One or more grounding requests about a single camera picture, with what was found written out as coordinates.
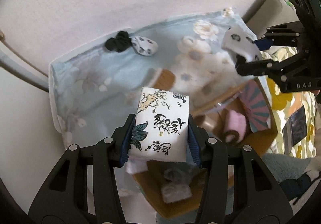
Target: cardboard box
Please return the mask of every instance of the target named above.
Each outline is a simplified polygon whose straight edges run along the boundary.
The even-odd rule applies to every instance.
[[[248,131],[248,135],[244,138],[244,140],[239,143],[237,146],[243,147],[244,145],[248,144],[250,145],[259,156],[262,156],[265,154],[267,149],[272,144],[273,140],[277,136],[277,127],[274,121],[274,117],[272,114],[272,110],[270,108],[269,102],[265,96],[264,90],[261,87],[261,84],[258,79],[255,79],[256,83],[258,84],[261,92],[264,95],[264,98],[266,100],[266,104],[269,107],[270,114],[271,114],[271,128],[252,133],[251,131]],[[229,89],[225,94],[221,95],[218,98],[215,98],[211,102],[208,102],[204,106],[196,109],[191,114],[193,117],[197,117],[204,113],[204,111],[207,111],[218,103],[223,103],[225,100],[231,98],[234,96],[237,92],[239,92],[241,89],[245,87],[247,83],[243,83],[239,85],[238,87]],[[233,106],[233,109],[238,109],[237,112],[245,113],[244,108],[242,108],[242,104],[240,101],[236,100],[235,102],[232,102],[231,105]],[[208,114],[208,116],[215,119],[216,115]],[[198,185],[200,179],[203,177],[203,173],[198,174],[195,176],[190,184],[191,191],[192,191],[192,197],[183,201],[175,202],[166,204],[163,202],[162,194],[161,194],[161,186],[162,184],[166,183],[165,178],[162,176],[157,161],[149,161],[147,162],[148,171],[143,173],[134,174],[134,180],[137,182],[137,184],[140,186],[146,200],[151,204],[151,206],[164,218],[174,218],[180,215],[183,215],[187,212],[190,212],[192,210],[195,210],[199,207],[202,194],[203,194],[203,188]],[[234,183],[234,178],[231,177],[228,180],[229,186],[232,186]]]

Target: white tissue package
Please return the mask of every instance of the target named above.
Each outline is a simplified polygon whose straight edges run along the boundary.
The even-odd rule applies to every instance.
[[[128,155],[185,162],[189,97],[143,87]]]

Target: yellow floral cloth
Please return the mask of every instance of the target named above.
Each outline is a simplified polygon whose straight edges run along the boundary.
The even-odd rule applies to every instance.
[[[294,47],[282,47],[272,55],[262,52],[262,56],[263,59],[272,59],[273,61],[280,62],[296,53],[297,50]],[[282,129],[288,121],[288,118],[304,106],[308,134],[292,148],[290,156],[302,159],[314,157],[316,155],[316,149],[314,147],[316,100],[314,95],[310,92],[281,93],[279,87],[269,78],[267,78],[267,85],[271,93],[272,111],[278,128],[278,135],[268,152],[284,154]]]

